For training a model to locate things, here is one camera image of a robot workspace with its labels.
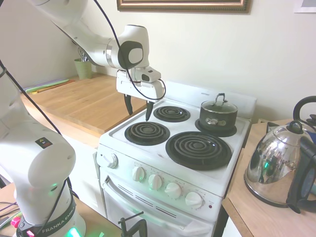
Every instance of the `pot lid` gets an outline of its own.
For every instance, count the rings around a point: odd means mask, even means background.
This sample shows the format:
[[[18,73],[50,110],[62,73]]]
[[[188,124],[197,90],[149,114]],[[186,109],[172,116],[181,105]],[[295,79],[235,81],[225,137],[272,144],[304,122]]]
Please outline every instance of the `pot lid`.
[[[300,139],[305,136],[311,140],[308,133],[303,130],[302,124],[299,121],[292,121],[290,125],[283,125],[275,128],[273,134],[283,143],[291,146],[300,147]]]
[[[217,101],[219,96],[223,96],[223,101]],[[207,111],[221,113],[221,114],[230,114],[238,111],[236,105],[228,103],[225,100],[225,94],[220,93],[216,96],[215,101],[205,101],[201,104],[201,107]]]

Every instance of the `kettle handle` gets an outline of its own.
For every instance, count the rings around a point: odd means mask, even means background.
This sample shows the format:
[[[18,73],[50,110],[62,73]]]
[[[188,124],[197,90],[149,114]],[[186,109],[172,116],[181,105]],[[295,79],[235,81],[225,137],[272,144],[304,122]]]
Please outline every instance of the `kettle handle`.
[[[298,121],[302,121],[301,117],[300,117],[301,108],[303,107],[303,105],[308,104],[308,103],[312,103],[312,102],[316,102],[316,96],[314,96],[314,95],[308,96],[304,99],[301,99],[294,107],[293,119],[298,120]]]
[[[300,160],[287,194],[286,204],[299,214],[300,209],[315,213],[316,200],[309,201],[307,197],[316,178],[316,145],[307,137],[302,137],[300,143]]]

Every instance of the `green led light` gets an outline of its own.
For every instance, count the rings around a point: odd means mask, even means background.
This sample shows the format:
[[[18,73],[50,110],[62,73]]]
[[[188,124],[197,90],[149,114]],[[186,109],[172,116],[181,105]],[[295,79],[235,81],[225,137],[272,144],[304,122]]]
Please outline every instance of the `green led light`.
[[[78,233],[76,228],[71,228],[67,233],[67,237],[81,237],[81,236]]]

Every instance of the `white wall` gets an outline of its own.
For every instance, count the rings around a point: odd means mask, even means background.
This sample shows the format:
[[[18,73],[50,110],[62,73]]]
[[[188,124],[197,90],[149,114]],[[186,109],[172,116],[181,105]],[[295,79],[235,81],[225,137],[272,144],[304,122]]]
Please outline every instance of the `white wall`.
[[[115,0],[99,2],[118,34],[126,24],[148,29],[150,63],[164,80],[253,95],[255,117],[265,119],[290,118],[301,98],[315,94],[316,14],[294,14],[294,0],[253,0],[241,15],[118,12]],[[90,3],[91,28],[112,36]]]
[[[1,60],[23,87],[77,74],[77,47],[26,0],[4,0],[0,31]]]

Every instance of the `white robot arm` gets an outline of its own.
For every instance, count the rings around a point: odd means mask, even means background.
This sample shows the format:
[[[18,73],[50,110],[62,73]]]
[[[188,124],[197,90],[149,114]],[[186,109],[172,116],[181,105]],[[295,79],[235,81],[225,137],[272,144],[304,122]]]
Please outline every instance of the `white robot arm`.
[[[118,38],[119,48],[114,39],[94,34],[81,21],[88,0],[29,1],[83,48],[92,63],[121,70],[117,90],[125,95],[129,112],[131,95],[150,101],[149,105],[163,96],[160,73],[149,66],[146,28],[126,26]],[[135,89],[126,70],[146,96]],[[65,182],[75,165],[75,151],[62,136],[28,114],[10,76],[0,61],[0,166],[15,184],[16,200],[23,213],[17,235],[65,237],[75,228],[83,237],[85,223]]]
[[[62,32],[68,35],[87,54],[91,63],[110,65],[121,71],[117,73],[117,90],[125,95],[129,114],[132,114],[130,96],[148,102],[147,120],[152,103],[163,97],[163,88],[158,81],[161,74],[149,66],[149,38],[143,26],[127,25],[118,37],[105,38],[93,33],[82,21],[88,0],[30,0]],[[130,70],[129,78],[125,70]]]

